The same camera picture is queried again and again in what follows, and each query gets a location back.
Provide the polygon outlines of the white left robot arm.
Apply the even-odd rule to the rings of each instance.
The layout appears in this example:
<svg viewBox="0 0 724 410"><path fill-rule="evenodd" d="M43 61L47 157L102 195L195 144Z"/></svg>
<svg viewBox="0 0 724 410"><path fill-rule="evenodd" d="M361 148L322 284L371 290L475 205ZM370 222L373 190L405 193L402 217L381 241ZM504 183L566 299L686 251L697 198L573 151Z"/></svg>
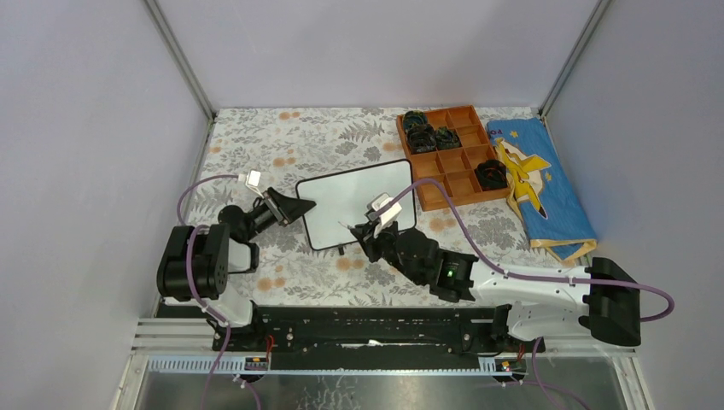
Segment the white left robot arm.
<svg viewBox="0 0 724 410"><path fill-rule="evenodd" d="M233 328L232 340L241 349L256 350L264 342L265 329L253 320L255 303L228 285L229 276L255 272L260 247L253 240L263 231L288 226L315 207L313 200L269 188L248 212L228 205L214 225L174 227L156 277L163 301L200 308L218 325Z"/></svg>

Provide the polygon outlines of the black coiled band back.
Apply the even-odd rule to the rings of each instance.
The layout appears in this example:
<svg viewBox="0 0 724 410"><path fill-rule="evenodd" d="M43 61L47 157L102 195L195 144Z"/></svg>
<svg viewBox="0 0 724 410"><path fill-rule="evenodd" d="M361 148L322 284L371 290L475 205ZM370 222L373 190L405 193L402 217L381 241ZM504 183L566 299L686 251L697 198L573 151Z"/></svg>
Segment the black coiled band back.
<svg viewBox="0 0 724 410"><path fill-rule="evenodd" d="M417 126L425 126L429 123L426 114L421 110L411 110L402 116L402 127L404 132L410 131Z"/></svg>

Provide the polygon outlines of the electronics board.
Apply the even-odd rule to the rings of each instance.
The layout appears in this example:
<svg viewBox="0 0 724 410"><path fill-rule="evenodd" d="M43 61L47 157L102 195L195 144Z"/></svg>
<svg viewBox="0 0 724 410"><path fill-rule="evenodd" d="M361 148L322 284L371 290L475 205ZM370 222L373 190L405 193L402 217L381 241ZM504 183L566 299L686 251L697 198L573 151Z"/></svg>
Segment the electronics board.
<svg viewBox="0 0 724 410"><path fill-rule="evenodd" d="M495 361L497 372L526 373L527 364L525 359L499 359Z"/></svg>
<svg viewBox="0 0 724 410"><path fill-rule="evenodd" d="M269 355L248 355L244 357L243 370L245 372L267 372L270 368Z"/></svg>

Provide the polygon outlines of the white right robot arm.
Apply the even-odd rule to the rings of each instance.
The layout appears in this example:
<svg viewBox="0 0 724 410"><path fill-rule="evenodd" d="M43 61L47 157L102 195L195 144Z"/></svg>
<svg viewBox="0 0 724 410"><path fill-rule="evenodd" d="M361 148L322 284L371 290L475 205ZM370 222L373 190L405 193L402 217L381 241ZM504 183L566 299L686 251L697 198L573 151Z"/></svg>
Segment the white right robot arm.
<svg viewBox="0 0 724 410"><path fill-rule="evenodd" d="M553 281L513 278L496 272L474 255L443 249L412 228L384 229L375 222L351 227L370 262L386 261L415 285L445 302L474 302L494 308L491 344L510 352L538 337L579 336L621 347L638 347L640 292L614 261L596 257L591 266L542 268Z"/></svg>

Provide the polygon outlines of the orange wooden compartment tray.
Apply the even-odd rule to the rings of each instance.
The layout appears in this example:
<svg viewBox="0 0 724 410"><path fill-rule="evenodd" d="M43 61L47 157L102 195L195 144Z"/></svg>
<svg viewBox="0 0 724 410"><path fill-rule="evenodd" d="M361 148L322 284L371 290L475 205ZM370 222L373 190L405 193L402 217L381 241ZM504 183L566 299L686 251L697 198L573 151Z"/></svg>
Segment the orange wooden compartment tray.
<svg viewBox="0 0 724 410"><path fill-rule="evenodd" d="M406 141L403 116L399 114L396 125L415 181L437 180L445 186L455 206L504 199L511 193L508 186L497 190L484 187L475 175L479 165L495 158L495 152L473 106L439 108L427 111L425 115L435 129L444 126L456 132L461 146L413 154Z"/></svg>

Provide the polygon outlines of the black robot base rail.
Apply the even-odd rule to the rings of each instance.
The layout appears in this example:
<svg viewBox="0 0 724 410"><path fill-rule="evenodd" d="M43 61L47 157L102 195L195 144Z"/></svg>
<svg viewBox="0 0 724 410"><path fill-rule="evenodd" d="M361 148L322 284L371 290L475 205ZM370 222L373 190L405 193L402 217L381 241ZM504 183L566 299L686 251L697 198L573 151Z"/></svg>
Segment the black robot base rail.
<svg viewBox="0 0 724 410"><path fill-rule="evenodd" d="M257 307L229 340L197 307L161 307L158 316L203 319L216 335L213 350L269 355L269 373L472 371L484 358L546 351L496 331L494 308Z"/></svg>

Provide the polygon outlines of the right aluminium frame post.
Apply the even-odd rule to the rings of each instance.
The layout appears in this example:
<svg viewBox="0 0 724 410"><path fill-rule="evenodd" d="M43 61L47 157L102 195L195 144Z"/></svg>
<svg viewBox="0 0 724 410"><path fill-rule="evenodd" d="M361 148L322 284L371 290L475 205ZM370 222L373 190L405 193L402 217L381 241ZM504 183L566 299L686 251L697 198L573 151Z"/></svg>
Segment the right aluminium frame post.
<svg viewBox="0 0 724 410"><path fill-rule="evenodd" d="M581 32L577 40L575 41L575 44L570 51L568 57L566 58L565 63L562 66L558 76L556 77L552 88L546 95L544 102L539 107L539 117L546 117L552 111L553 105L560 96L563 88L565 87L570 76L574 72L576 65L586 51L587 46L593 38L594 33L597 31L600 23L604 19L607 11L613 3L614 1L612 0L598 0L595 3L593 11L587 18L584 27L581 29Z"/></svg>

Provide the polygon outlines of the black coiled band front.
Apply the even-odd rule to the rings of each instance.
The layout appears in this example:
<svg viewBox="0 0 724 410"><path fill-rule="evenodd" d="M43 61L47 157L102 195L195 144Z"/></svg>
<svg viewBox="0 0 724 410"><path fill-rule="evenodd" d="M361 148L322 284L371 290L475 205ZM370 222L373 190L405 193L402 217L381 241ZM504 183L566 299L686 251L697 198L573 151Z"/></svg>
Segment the black coiled band front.
<svg viewBox="0 0 724 410"><path fill-rule="evenodd" d="M484 161L476 167L474 174L483 191L501 190L508 186L507 168L501 161Z"/></svg>

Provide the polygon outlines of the floral table cloth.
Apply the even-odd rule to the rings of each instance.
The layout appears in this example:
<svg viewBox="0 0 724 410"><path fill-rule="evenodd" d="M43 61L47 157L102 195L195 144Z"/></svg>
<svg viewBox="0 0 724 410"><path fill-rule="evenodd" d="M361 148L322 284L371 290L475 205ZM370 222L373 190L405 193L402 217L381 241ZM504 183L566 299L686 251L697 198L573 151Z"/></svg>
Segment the floral table cloth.
<svg viewBox="0 0 724 410"><path fill-rule="evenodd" d="M254 194L235 176L257 170L263 187L293 196L307 178L404 157L395 124L399 108L224 108L201 164L201 185L184 201L186 221L211 225L231 204L250 208ZM481 249L493 261L560 267L528 243L521 220L505 200L417 211L418 230L443 248ZM314 251L301 221L274 225L258 238L260 265L234 274L231 286L260 305L427 307L438 304L424 287L384 262L371 264L356 245Z"/></svg>

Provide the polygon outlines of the blue cartoon cloth bag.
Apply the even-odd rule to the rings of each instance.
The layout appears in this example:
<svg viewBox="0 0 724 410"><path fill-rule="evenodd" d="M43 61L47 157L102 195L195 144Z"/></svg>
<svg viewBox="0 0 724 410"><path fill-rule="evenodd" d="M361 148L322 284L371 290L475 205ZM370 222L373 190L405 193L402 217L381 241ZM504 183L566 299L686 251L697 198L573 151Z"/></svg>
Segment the blue cartoon cloth bag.
<svg viewBox="0 0 724 410"><path fill-rule="evenodd" d="M486 125L496 159L505 166L508 205L522 221L529 246L561 262L598 247L596 233L542 120L490 120Z"/></svg>

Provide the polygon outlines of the right electronics board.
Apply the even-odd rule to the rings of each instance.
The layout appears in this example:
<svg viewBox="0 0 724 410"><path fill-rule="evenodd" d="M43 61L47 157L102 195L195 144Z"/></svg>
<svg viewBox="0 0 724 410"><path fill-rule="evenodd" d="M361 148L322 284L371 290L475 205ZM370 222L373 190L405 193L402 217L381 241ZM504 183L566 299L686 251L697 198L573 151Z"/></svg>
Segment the right electronics board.
<svg viewBox="0 0 724 410"><path fill-rule="evenodd" d="M527 364L525 359L499 359L495 361L497 372L526 373Z"/></svg>

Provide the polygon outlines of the left aluminium frame post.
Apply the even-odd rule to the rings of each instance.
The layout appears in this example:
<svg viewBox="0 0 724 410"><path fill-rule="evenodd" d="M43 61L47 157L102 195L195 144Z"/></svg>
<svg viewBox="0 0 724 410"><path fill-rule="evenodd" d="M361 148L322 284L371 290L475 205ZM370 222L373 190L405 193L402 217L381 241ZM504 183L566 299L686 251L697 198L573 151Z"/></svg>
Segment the left aluminium frame post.
<svg viewBox="0 0 724 410"><path fill-rule="evenodd" d="M149 18L160 35L161 41L166 46L166 50L172 58L172 61L174 62L197 106L207 120L213 121L216 116L213 105L210 103L207 93L203 90L201 82L196 76L189 59L184 53L183 47L179 43L160 2L157 0L142 0L142 4L146 8Z"/></svg>

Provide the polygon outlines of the black coiled band middle left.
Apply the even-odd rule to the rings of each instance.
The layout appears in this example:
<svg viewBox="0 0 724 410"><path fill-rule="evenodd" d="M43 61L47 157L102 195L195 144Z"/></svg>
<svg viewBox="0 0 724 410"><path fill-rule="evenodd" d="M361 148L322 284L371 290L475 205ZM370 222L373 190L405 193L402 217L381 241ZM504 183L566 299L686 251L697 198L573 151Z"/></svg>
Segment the black coiled band middle left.
<svg viewBox="0 0 724 410"><path fill-rule="evenodd" d="M411 127L406 141L412 155L436 151L435 129L430 124Z"/></svg>

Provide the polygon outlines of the left electronics board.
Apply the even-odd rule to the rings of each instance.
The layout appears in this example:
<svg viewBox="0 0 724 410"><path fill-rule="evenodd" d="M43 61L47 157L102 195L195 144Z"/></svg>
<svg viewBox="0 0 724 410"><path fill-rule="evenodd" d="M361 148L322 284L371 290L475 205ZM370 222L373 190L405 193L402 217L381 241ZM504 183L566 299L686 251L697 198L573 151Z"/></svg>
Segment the left electronics board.
<svg viewBox="0 0 724 410"><path fill-rule="evenodd" d="M243 370L245 372L267 372L270 368L269 355L248 355L244 357Z"/></svg>

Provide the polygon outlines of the black framed whiteboard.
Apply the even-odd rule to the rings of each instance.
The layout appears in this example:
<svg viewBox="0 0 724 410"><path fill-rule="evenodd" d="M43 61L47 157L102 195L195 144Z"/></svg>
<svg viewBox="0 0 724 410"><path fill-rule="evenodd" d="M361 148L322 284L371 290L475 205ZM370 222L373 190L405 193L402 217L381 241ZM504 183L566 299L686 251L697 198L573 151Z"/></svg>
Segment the black framed whiteboard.
<svg viewBox="0 0 724 410"><path fill-rule="evenodd" d="M297 197L317 203L302 217L310 248L322 251L355 243L350 231L337 222L351 226L366 223L368 204L373 199L382 193L396 196L412 182L412 164L407 159L298 182L295 186Z"/></svg>

